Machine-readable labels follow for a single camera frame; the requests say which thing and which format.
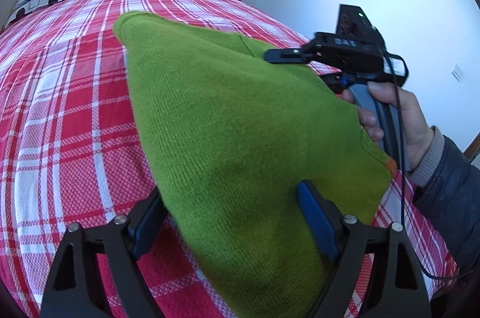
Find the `red and white plaid fabric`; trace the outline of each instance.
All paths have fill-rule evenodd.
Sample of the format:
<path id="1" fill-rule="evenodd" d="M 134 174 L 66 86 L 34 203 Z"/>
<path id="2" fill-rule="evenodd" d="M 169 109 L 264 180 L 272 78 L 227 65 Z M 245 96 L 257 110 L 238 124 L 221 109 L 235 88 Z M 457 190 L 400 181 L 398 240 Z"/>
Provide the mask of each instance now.
<path id="1" fill-rule="evenodd" d="M 68 224 L 83 227 L 128 213 L 155 182 L 139 143 L 125 75 L 125 49 L 112 33 L 132 10 L 222 31 L 280 48 L 304 37 L 235 0 L 67 0 L 28 15 L 0 37 L 0 276 L 29 317 L 38 317 L 49 267 Z M 317 73 L 332 72 L 315 65 Z M 399 220 L 399 178 L 374 224 Z M 432 274 L 455 264 L 431 224 L 410 205 L 407 230 Z M 124 316 L 107 264 L 99 258 L 106 294 Z M 234 317 L 198 269 L 170 220 L 140 260 L 165 316 Z M 356 316 L 366 291 L 367 256 L 346 316 Z M 442 284 L 426 281 L 429 295 Z"/>

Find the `green cloth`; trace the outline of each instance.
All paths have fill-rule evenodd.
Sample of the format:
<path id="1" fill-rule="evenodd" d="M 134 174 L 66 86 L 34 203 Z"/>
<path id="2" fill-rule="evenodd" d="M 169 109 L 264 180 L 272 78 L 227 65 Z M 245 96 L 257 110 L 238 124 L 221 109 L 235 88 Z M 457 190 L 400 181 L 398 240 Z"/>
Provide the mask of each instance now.
<path id="1" fill-rule="evenodd" d="M 328 264 L 295 186 L 369 223 L 391 179 L 355 107 L 240 34 L 139 12 L 113 30 L 153 176 L 207 279 L 240 318 L 305 317 Z"/>

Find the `silver bolt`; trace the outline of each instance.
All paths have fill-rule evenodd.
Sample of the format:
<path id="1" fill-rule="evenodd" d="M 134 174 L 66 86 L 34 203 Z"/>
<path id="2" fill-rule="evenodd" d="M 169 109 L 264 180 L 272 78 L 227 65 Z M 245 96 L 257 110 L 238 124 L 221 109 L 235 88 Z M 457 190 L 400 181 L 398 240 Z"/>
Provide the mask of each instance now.
<path id="1" fill-rule="evenodd" d="M 392 230 L 397 232 L 397 233 L 401 233 L 403 231 L 403 226 L 402 226 L 401 223 L 393 222 L 392 223 Z"/>
<path id="2" fill-rule="evenodd" d="M 115 218 L 113 218 L 113 222 L 115 224 L 124 224 L 127 221 L 127 216 L 126 215 L 117 215 Z"/>
<path id="3" fill-rule="evenodd" d="M 69 225 L 67 230 L 71 233 L 75 233 L 78 229 L 80 229 L 80 225 L 77 222 L 75 222 Z"/>
<path id="4" fill-rule="evenodd" d="M 346 224 L 356 224 L 357 223 L 357 217 L 355 215 L 345 215 L 343 217 L 343 221 Z"/>

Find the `green sweater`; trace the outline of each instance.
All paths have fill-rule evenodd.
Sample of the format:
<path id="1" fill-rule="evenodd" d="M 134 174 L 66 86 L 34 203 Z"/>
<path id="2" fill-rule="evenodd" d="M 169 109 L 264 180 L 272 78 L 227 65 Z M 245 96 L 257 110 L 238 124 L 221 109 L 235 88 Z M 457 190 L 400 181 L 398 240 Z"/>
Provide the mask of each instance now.
<path id="1" fill-rule="evenodd" d="M 240 34 L 140 12 L 114 33 L 153 176 L 207 279 L 240 318 L 305 317 L 329 263 L 295 186 L 369 223 L 391 179 L 355 107 Z"/>

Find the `bed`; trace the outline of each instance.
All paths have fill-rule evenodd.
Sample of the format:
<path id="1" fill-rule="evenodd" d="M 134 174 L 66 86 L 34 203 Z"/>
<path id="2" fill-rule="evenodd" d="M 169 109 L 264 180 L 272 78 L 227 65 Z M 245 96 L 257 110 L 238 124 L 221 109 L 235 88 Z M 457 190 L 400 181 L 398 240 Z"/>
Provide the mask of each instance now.
<path id="1" fill-rule="evenodd" d="M 119 15 L 132 10 L 242 33 L 279 48 L 307 41 L 236 0 L 66 0 L 9 26 L 0 36 L 0 278 L 29 317 L 39 317 L 66 227 L 74 221 L 106 224 L 155 187 L 134 124 L 125 49 L 112 33 Z M 374 225 L 399 220 L 400 181 L 398 173 Z M 410 205 L 412 197 L 408 184 L 406 225 L 414 249 L 432 274 L 454 274 L 445 243 Z M 123 317 L 107 263 L 98 259 L 112 313 Z M 172 219 L 139 267 L 167 318 L 235 316 L 198 269 Z M 366 256 L 346 317 L 358 314 L 370 270 Z M 425 281 L 430 297 L 445 287 Z"/>

